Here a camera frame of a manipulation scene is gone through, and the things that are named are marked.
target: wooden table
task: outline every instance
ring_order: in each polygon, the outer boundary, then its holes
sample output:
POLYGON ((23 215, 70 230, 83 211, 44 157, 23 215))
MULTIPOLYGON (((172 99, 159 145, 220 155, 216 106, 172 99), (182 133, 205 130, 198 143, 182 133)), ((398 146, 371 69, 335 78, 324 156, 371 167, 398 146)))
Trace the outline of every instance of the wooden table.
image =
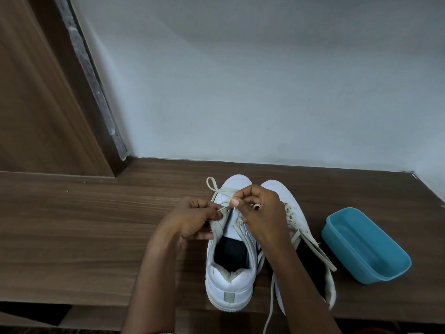
MULTIPOLYGON (((0 299, 127 306, 159 220, 183 196, 210 198, 208 176, 220 185, 236 173, 287 185, 318 240, 326 217, 352 206, 409 253, 405 275, 365 286, 322 244, 338 268, 335 317, 445 323, 445 208, 411 173, 225 162, 136 159, 116 179, 0 173, 0 299)), ((181 312, 215 310, 205 249, 191 242, 178 257, 181 312)), ((269 296, 264 268, 243 313, 265 317, 269 296)))

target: white wall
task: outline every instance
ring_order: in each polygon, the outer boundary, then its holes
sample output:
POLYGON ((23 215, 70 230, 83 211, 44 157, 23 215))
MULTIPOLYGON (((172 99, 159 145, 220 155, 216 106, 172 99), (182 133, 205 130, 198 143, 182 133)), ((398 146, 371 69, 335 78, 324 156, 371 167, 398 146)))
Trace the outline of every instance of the white wall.
POLYGON ((445 0, 72 1, 132 155, 445 183, 445 0))

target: hand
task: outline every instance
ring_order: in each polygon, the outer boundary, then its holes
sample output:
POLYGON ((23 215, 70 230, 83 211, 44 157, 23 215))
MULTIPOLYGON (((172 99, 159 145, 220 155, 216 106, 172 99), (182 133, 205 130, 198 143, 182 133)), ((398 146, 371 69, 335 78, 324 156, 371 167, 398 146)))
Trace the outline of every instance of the hand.
POLYGON ((233 195, 231 207, 242 213, 242 220, 266 252, 282 242, 290 242, 284 203, 275 191, 253 184, 233 195))
POLYGON ((206 220, 220 220, 222 206, 200 198, 185 197, 160 222, 158 230, 178 236, 178 248, 183 249, 187 240, 213 239, 212 232, 202 230, 206 220))

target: forearm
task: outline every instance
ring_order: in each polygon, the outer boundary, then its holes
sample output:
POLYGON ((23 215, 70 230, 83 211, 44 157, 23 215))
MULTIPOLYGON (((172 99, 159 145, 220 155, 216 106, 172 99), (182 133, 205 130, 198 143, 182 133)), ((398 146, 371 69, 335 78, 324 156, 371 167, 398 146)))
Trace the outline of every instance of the forearm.
POLYGON ((175 331, 177 235, 157 229, 147 244, 122 334, 175 331))
POLYGON ((291 333, 341 334, 291 242, 265 252, 274 270, 291 333))

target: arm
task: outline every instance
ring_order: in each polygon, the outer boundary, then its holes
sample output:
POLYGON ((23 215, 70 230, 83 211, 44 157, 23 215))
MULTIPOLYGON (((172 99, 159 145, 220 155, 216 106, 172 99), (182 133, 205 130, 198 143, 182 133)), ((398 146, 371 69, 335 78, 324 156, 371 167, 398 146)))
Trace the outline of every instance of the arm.
POLYGON ((197 198, 184 198, 160 222, 148 241, 134 284, 122 334, 175 331, 176 255, 190 239, 212 239, 200 231, 207 219, 220 219, 221 206, 197 198))
POLYGON ((276 192, 250 185, 234 195, 231 206, 241 211, 274 270, 291 333, 341 334, 292 246, 276 192), (254 210, 251 204, 261 207, 254 210))

